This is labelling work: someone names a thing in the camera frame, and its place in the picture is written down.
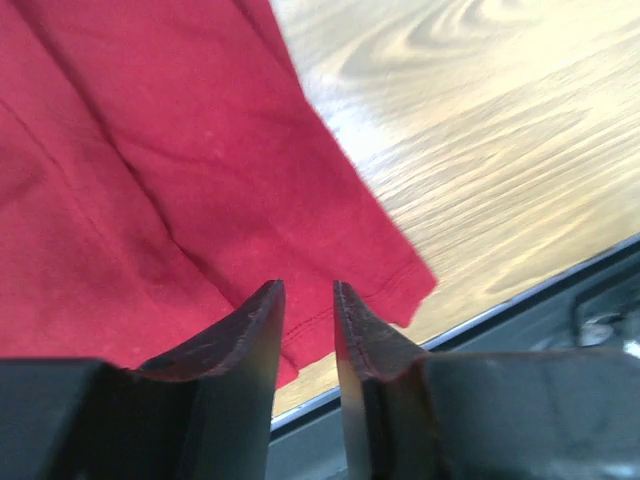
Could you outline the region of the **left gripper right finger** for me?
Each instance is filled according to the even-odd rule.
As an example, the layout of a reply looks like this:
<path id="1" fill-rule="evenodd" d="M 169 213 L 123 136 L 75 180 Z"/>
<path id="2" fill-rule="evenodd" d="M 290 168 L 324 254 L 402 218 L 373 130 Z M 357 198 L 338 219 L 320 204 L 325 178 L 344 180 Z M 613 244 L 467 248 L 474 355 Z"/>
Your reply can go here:
<path id="1" fill-rule="evenodd" d="M 431 353 L 333 287 L 353 479 L 635 479 L 639 360 L 617 349 Z"/>

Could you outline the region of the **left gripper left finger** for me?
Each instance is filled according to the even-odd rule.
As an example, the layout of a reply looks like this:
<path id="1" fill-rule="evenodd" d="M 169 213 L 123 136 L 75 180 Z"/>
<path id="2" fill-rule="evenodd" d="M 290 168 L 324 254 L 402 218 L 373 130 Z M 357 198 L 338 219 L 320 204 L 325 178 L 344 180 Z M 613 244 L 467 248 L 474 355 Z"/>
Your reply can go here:
<path id="1" fill-rule="evenodd" d="M 1 363 L 5 479 L 261 479 L 285 288 L 136 369 L 89 358 Z"/>

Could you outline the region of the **dark red t shirt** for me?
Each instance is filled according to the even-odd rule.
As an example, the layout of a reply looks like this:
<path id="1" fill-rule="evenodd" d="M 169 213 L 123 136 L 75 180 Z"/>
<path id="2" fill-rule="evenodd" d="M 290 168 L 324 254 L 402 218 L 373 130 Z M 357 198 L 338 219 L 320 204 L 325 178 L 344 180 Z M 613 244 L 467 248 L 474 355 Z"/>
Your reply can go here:
<path id="1" fill-rule="evenodd" d="M 286 287 L 278 382 L 332 284 L 407 326 L 436 280 L 307 102 L 266 1 L 1 5 L 1 352 L 135 367 Z"/>

